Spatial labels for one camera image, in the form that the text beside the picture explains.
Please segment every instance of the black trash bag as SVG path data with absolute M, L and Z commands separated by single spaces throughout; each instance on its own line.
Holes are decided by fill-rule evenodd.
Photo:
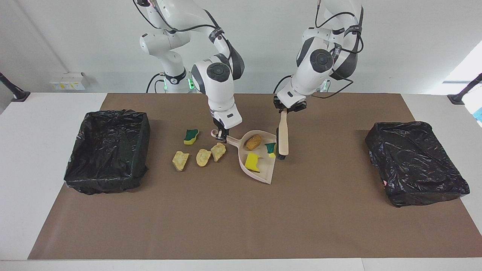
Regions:
M 428 123 L 375 123 L 365 142 L 396 207 L 450 201 L 470 193 Z
M 88 195 L 138 187 L 147 171 L 149 135 L 146 113 L 87 113 L 68 161 L 67 186 Z

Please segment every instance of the black pole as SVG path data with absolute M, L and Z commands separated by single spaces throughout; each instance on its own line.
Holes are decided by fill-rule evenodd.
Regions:
M 8 80 L 3 73 L 0 72 L 0 81 L 13 93 L 12 102 L 23 102 L 30 95 L 30 92 L 23 91 Z
M 464 90 L 462 90 L 459 94 L 455 94 L 455 95 L 447 95 L 447 97 L 449 97 L 449 100 L 454 104 L 454 105 L 463 105 L 464 102 L 462 102 L 462 97 L 469 93 L 469 91 L 471 89 L 473 89 L 477 84 L 479 84 L 480 82 L 482 81 L 482 73 L 479 74 L 479 76 L 477 76 L 476 79 L 474 79 L 474 81 L 470 82 L 465 88 Z

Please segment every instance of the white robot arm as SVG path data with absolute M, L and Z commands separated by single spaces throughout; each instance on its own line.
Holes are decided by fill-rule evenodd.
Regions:
M 181 56 L 170 51 L 190 41 L 188 31 L 204 33 L 219 51 L 219 54 L 195 63 L 191 73 L 195 87 L 208 96 L 211 116 L 220 131 L 216 139 L 225 142 L 229 129 L 242 122 L 234 102 L 233 83 L 244 72 L 240 54 L 211 14 L 192 0 L 137 0 L 137 3 L 147 8 L 148 21 L 155 28 L 162 29 L 162 35 L 144 34 L 141 47 L 161 60 L 168 90 L 183 92 L 184 86 L 188 86 L 182 83 L 186 80 L 186 70 Z
M 306 106 L 301 104 L 315 93 L 325 79 L 346 79 L 356 68 L 362 43 L 363 8 L 361 0 L 321 0 L 317 14 L 323 11 L 325 23 L 303 33 L 303 46 L 296 58 L 298 70 L 277 98 L 279 109 Z

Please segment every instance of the green indicator light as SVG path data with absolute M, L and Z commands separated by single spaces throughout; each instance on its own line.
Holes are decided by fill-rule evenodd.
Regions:
M 195 86 L 194 86 L 193 80 L 192 80 L 191 78 L 188 78 L 187 81 L 189 82 L 189 88 L 190 88 L 190 89 L 194 89 Z

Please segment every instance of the brown surface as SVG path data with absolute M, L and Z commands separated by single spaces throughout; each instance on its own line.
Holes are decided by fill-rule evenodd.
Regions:
M 271 185 L 240 169 L 236 148 L 196 165 L 216 142 L 203 95 L 109 94 L 102 109 L 147 112 L 151 139 L 141 187 L 87 196 L 63 187 L 29 259 L 482 257 L 482 237 L 460 200 L 396 208 L 370 164 L 374 122 L 413 117 L 400 95 L 310 99 L 288 116 L 290 155 Z M 271 95 L 236 95 L 244 122 L 274 132 Z M 201 132 L 185 146 L 186 129 Z M 184 172 L 171 159 L 191 153 Z

